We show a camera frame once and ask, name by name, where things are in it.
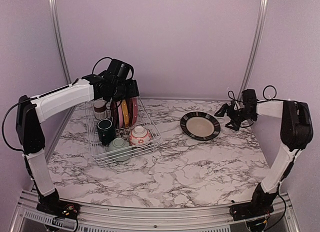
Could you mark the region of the maroon polka dot plate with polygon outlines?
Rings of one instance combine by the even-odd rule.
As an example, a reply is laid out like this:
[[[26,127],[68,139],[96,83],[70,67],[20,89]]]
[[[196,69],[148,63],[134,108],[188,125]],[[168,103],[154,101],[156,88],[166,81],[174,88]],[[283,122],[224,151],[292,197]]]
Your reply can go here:
[[[133,126],[138,118],[138,100],[136,97],[126,99],[128,113],[129,113],[129,125]]]

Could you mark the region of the black striped plate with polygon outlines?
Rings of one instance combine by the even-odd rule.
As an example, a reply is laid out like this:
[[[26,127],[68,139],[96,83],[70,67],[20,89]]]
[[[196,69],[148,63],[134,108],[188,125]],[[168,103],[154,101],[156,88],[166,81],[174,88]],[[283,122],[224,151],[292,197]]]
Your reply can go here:
[[[199,141],[212,140],[221,131],[220,123],[212,115],[201,111],[183,115],[180,127],[186,135]]]

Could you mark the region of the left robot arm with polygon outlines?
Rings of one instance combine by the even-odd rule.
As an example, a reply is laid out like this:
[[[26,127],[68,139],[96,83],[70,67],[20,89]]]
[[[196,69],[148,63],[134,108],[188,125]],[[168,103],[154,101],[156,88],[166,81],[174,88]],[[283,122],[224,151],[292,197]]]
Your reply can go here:
[[[136,96],[139,96],[139,89],[134,79],[122,81],[119,78],[106,79],[90,74],[47,93],[19,98],[16,132],[22,145],[26,168],[38,192],[39,203],[50,213],[61,213],[63,203],[48,170],[41,123],[84,102],[100,98],[118,101]]]

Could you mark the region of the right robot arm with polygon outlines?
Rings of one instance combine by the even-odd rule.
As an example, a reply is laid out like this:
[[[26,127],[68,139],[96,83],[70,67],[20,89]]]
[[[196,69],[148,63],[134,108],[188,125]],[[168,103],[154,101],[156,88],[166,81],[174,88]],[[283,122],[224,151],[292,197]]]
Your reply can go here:
[[[257,185],[248,204],[248,212],[258,216],[267,208],[267,205],[272,204],[296,158],[313,138],[309,107],[307,103],[294,100],[250,99],[243,102],[241,108],[237,108],[235,101],[225,103],[214,115],[216,117],[227,115],[230,122],[226,127],[233,130],[238,130],[245,120],[256,121],[258,115],[281,119],[279,151],[267,176]]]

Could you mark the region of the pink plate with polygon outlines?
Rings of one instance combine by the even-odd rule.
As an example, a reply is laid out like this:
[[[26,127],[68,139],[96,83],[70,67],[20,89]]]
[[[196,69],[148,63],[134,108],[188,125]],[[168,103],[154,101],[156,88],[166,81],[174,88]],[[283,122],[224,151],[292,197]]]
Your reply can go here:
[[[123,128],[124,120],[123,120],[123,113],[120,101],[117,101],[117,108],[118,108],[118,129]]]

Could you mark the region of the brown and white cup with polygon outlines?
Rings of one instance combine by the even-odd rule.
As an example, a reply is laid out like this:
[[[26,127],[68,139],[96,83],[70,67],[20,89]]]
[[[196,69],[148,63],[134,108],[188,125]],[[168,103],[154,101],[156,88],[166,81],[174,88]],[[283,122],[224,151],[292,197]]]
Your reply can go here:
[[[107,117],[107,108],[105,100],[96,100],[93,103],[93,112],[97,120],[103,120]]]

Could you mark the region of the yellow polka dot plate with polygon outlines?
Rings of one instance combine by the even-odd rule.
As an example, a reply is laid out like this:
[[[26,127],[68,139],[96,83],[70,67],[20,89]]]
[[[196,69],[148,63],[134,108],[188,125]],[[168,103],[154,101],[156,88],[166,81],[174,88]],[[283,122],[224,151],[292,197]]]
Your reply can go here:
[[[121,101],[121,109],[122,109],[122,115],[123,115],[123,126],[129,127],[130,119],[129,119],[129,111],[128,111],[126,100]]]

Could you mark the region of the dark green mug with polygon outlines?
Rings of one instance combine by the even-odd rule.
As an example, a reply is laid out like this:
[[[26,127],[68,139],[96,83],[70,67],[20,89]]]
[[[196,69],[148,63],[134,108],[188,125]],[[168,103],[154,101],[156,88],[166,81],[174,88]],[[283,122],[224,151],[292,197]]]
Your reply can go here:
[[[116,138],[115,127],[110,119],[100,120],[96,128],[99,140],[103,146],[109,145]]]

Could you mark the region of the red patterned white bowl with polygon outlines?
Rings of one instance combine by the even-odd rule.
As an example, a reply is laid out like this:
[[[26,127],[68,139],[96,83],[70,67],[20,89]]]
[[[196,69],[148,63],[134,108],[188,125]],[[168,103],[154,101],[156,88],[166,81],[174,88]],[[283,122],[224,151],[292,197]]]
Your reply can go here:
[[[151,140],[151,133],[143,126],[136,126],[129,134],[130,145],[142,146]]]

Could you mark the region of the pale green bowl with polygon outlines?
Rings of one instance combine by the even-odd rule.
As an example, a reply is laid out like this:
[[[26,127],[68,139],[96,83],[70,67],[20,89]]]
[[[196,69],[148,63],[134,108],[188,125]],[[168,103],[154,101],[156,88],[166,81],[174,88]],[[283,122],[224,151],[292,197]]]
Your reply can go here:
[[[115,138],[108,146],[107,157],[116,162],[128,160],[132,155],[130,144],[123,138]]]

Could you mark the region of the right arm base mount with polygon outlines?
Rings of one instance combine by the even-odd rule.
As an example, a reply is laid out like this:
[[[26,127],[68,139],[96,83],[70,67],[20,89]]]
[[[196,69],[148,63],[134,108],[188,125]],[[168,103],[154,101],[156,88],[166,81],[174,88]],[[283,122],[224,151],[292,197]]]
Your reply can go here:
[[[260,202],[245,202],[240,204],[233,204],[229,213],[234,221],[254,218],[268,213],[274,212],[274,207],[268,203]]]

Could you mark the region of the aluminium frame post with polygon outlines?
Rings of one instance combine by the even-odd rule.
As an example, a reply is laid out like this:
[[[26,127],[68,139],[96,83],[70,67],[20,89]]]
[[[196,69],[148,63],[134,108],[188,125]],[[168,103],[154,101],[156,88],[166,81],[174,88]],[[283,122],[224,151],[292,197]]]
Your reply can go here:
[[[67,60],[65,56],[63,40],[62,40],[62,35],[60,30],[57,3],[56,3],[56,0],[48,0],[48,2],[50,7],[51,19],[53,23],[55,42],[57,45],[59,59],[62,66],[63,76],[65,78],[66,83],[71,83],[71,76],[70,76],[69,68],[67,65]]]
[[[255,60],[256,60],[259,46],[263,36],[263,31],[264,31],[264,26],[265,26],[265,21],[267,16],[268,2],[269,0],[260,0],[256,28],[253,36],[253,42],[252,42],[251,50],[249,53],[248,62],[245,68],[243,80],[237,96],[238,99],[242,97],[242,91],[247,89],[251,75],[254,70]]]

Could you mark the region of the right aluminium frame post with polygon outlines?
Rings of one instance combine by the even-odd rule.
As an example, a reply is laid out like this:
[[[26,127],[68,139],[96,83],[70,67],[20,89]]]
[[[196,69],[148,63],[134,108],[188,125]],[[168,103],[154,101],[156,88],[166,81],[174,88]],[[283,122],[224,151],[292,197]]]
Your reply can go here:
[[[242,97],[242,91],[247,89],[251,75],[254,70],[255,60],[256,60],[259,46],[263,36],[263,31],[264,31],[264,26],[265,26],[265,21],[267,16],[268,2],[269,0],[260,0],[256,28],[253,36],[253,42],[252,42],[251,50],[249,53],[248,62],[245,68],[243,80],[237,96],[238,99]]]

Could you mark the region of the front aluminium rail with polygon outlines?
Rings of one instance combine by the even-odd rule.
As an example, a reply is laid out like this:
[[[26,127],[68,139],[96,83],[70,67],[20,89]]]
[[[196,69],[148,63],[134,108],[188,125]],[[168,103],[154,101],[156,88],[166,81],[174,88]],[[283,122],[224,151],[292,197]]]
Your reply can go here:
[[[235,221],[230,205],[190,208],[138,208],[80,202],[77,220],[55,218],[36,209],[38,195],[23,191],[9,231],[250,231],[265,226],[268,231],[300,231],[289,196],[273,203],[269,215]]]

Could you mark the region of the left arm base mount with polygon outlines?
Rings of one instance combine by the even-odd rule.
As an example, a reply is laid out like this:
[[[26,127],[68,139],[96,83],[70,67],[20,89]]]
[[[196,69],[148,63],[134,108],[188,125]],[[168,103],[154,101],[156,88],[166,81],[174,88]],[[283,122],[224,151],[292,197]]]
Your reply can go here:
[[[80,207],[81,206],[78,203],[71,203],[62,200],[41,201],[36,206],[38,211],[54,215],[58,218],[63,217],[70,219],[77,219]]]

